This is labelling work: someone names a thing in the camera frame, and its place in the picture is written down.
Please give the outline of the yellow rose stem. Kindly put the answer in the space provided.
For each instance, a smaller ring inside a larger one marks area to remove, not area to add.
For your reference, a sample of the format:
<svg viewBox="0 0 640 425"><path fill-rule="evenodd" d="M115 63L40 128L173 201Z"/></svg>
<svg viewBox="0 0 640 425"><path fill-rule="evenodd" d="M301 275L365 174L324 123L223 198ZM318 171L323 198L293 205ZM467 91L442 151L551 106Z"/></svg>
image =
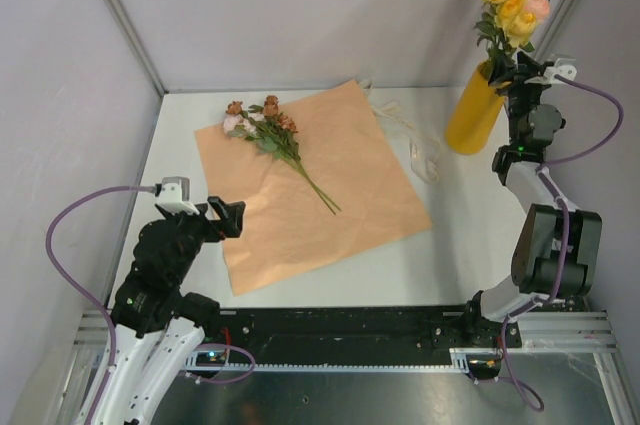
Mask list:
<svg viewBox="0 0 640 425"><path fill-rule="evenodd" d="M525 0L481 1L481 16L474 30L478 34L477 44L485 47L486 60L493 65L512 62L516 52L534 50L531 37L540 22L525 11Z"/></svg>

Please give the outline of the green and peach wrapping paper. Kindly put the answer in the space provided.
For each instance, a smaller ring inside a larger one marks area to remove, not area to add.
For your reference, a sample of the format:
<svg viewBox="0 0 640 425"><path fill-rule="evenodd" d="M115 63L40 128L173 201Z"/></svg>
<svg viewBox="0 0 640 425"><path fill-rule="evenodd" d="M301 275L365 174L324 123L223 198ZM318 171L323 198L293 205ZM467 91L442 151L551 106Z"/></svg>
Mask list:
<svg viewBox="0 0 640 425"><path fill-rule="evenodd" d="M355 81L283 107L307 178L222 125L195 133L210 195L246 205L223 245L241 295L428 230L431 218Z"/></svg>

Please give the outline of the artificial flower bouquet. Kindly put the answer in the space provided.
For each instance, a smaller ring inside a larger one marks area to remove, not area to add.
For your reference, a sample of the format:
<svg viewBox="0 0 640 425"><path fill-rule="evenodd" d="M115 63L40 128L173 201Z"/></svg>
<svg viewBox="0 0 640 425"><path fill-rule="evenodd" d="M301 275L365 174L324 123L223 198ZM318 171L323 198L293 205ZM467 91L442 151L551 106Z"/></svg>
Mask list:
<svg viewBox="0 0 640 425"><path fill-rule="evenodd" d="M242 101L232 101L227 105L225 114L222 125L225 135L251 142L261 154L270 155L274 161L283 161L306 181L332 214L341 211L340 206L306 171L296 140L298 127L280 109L276 95L267 95L262 105L253 104L248 108Z"/></svg>

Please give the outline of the cream printed ribbon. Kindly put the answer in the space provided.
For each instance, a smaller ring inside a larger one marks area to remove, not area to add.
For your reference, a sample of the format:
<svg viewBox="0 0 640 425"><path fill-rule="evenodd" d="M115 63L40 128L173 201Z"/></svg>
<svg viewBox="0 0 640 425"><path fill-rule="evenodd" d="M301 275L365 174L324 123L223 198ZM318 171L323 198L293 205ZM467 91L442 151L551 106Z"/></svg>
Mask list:
<svg viewBox="0 0 640 425"><path fill-rule="evenodd" d="M411 171L426 184L439 181L438 162L440 159L441 142L428 137L418 130L418 127L404 117L402 107L397 100L391 100L384 105L375 105L370 100L373 91L373 81L364 79L357 82L363 92L371 111L386 134L404 136L408 141L408 153Z"/></svg>

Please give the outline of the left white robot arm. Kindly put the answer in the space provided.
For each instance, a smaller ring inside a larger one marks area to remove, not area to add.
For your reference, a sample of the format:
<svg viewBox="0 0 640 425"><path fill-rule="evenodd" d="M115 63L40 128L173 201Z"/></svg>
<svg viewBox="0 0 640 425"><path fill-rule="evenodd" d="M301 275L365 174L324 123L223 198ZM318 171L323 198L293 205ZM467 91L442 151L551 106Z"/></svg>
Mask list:
<svg viewBox="0 0 640 425"><path fill-rule="evenodd" d="M147 424L200 344L221 332L220 305L181 285L206 243L237 238L244 202L160 204L162 217L145 225L129 273L109 315L114 326L78 424Z"/></svg>

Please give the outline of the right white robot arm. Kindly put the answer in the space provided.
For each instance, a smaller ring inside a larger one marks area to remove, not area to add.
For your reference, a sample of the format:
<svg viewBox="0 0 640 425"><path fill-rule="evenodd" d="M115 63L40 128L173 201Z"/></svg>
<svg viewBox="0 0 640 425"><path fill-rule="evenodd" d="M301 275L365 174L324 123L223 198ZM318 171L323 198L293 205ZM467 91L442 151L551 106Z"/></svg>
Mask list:
<svg viewBox="0 0 640 425"><path fill-rule="evenodd" d="M526 218L512 254L510 273L470 300L461 321L473 346L506 344L501 328L529 311L591 289L602 219L569 200L550 175L546 150L566 121L542 94L569 84L576 68L567 58L538 62L524 52L498 62L490 85L506 100L509 141L495 153L492 170L518 200Z"/></svg>

